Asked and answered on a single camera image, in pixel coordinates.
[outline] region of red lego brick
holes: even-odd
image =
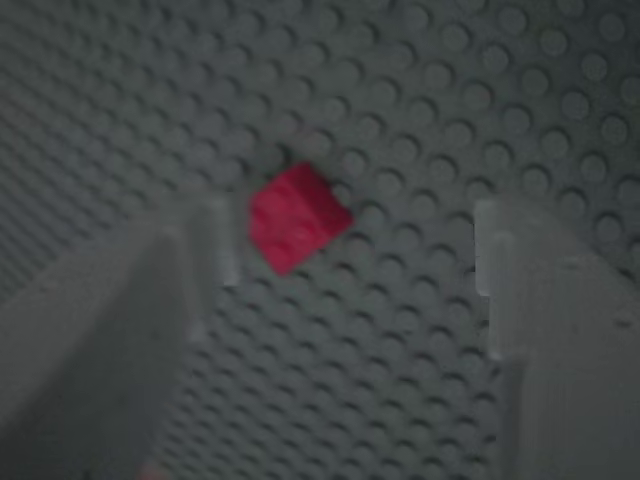
[[[249,235],[284,275],[353,222],[309,163],[278,175],[251,199]]]

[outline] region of red object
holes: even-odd
[[[353,217],[309,163],[278,175],[251,199],[249,235],[280,275],[351,225]]]

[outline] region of lego brick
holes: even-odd
[[[290,272],[353,219],[309,163],[291,167],[251,200],[249,234],[271,267]]]

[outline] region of gray surface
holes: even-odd
[[[637,289],[530,202],[483,200],[474,219],[489,353],[509,403],[503,478],[640,477]]]
[[[477,198],[524,192],[640,273],[635,2],[1,5],[5,296],[184,185],[298,159],[358,219],[287,278],[247,251],[159,441],[178,478],[487,477]]]
[[[1,478],[138,474],[228,279],[222,205],[194,193],[83,242],[0,308]]]

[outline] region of baseplate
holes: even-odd
[[[309,160],[356,225],[250,250],[156,457],[178,479],[491,478],[472,206],[517,191],[640,273],[640,10],[604,0],[0,1],[0,291],[194,184]]]

